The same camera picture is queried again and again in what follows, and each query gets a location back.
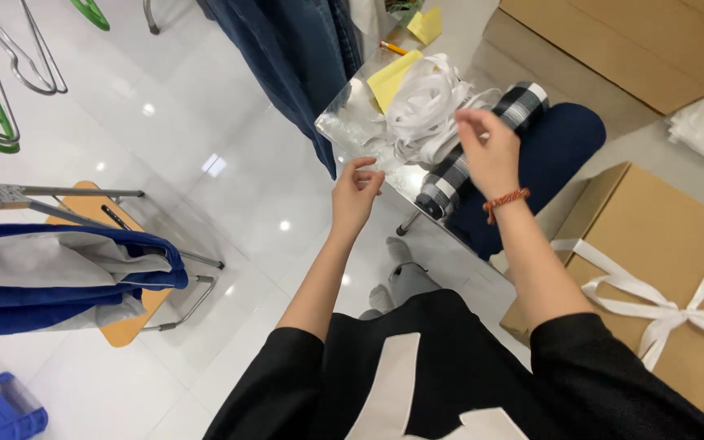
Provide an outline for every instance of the sock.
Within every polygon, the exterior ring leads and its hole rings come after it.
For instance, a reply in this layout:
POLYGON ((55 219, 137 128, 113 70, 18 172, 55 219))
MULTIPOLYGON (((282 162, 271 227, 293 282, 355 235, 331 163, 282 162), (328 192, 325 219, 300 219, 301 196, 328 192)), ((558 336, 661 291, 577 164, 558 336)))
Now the sock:
POLYGON ((371 289, 371 294, 368 295, 368 305, 382 313, 387 313, 395 308, 390 294, 387 293, 387 288, 381 284, 371 289))
POLYGON ((409 246, 407 246, 402 239, 389 236, 387 237, 386 243, 387 253, 390 254, 390 257, 393 258, 396 264, 402 265, 404 263, 415 262, 415 258, 411 255, 411 251, 409 251, 409 246))

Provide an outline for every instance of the pencil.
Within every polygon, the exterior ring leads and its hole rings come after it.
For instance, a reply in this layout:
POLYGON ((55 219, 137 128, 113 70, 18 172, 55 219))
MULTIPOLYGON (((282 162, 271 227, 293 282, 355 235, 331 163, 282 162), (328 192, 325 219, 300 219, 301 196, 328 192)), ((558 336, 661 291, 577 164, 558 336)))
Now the pencil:
POLYGON ((389 49, 389 50, 392 50, 392 51, 395 52, 395 53, 399 53, 399 54, 401 54, 401 55, 406 55, 406 54, 408 53, 408 52, 405 51, 404 49, 402 49, 402 48, 400 48, 400 47, 398 47, 398 46, 396 46, 396 45, 390 44, 390 43, 388 43, 388 42, 386 42, 386 41, 384 41, 384 40, 379 40, 379 45, 382 46, 382 47, 384 47, 384 48, 387 48, 387 49, 389 49))

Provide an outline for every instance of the glossy floor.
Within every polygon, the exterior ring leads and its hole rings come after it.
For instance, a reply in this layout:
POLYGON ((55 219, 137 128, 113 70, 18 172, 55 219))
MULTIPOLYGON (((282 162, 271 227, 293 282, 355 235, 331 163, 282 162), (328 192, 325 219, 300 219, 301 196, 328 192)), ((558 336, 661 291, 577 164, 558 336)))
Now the glossy floor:
MULTIPOLYGON (((176 330, 118 349, 97 330, 0 337, 0 372, 13 372, 45 406, 44 438, 200 438, 327 236, 333 182, 193 0, 154 2, 158 37, 148 32, 140 2, 97 3, 108 33, 66 0, 29 2, 67 95, 26 90, 0 50, 23 135, 20 153, 0 154, 0 183, 87 179, 143 189, 144 200, 122 206, 146 230, 227 267, 209 300, 176 330)), ((0 0, 0 23, 28 51, 15 5, 0 0)), ((407 214, 409 206, 385 189, 352 251, 338 312, 367 309, 368 292, 392 269, 384 240, 407 214)), ((31 211, 0 212, 0 222, 43 221, 31 211)), ((528 351, 497 326, 512 287, 429 222, 418 221, 406 241, 527 363, 528 351)), ((174 292, 154 320, 185 312, 199 293, 195 286, 174 292)))

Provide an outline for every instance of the plaid fabric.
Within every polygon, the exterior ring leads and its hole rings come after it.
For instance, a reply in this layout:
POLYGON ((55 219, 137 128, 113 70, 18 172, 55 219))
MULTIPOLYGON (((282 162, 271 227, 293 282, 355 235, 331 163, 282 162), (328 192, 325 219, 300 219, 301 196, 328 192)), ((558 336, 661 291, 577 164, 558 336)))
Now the plaid fabric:
MULTIPOLYGON (((548 107, 548 95, 543 88, 523 81, 510 87, 491 111, 516 135, 521 136, 542 117, 548 107)), ((438 220, 450 215, 464 194, 473 187, 466 155, 461 144, 458 144, 425 175, 415 205, 438 220)))

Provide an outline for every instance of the sleeve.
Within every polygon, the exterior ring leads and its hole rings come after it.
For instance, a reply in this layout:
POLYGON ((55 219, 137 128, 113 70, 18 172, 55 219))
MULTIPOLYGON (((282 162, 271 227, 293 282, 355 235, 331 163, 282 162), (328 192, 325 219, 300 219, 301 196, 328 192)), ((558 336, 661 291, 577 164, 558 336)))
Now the sleeve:
POLYGON ((273 330, 204 438, 305 438, 319 395, 324 348, 304 330, 273 330))
POLYGON ((534 376, 623 438, 704 438, 704 414, 642 364, 594 313, 539 325, 534 376))

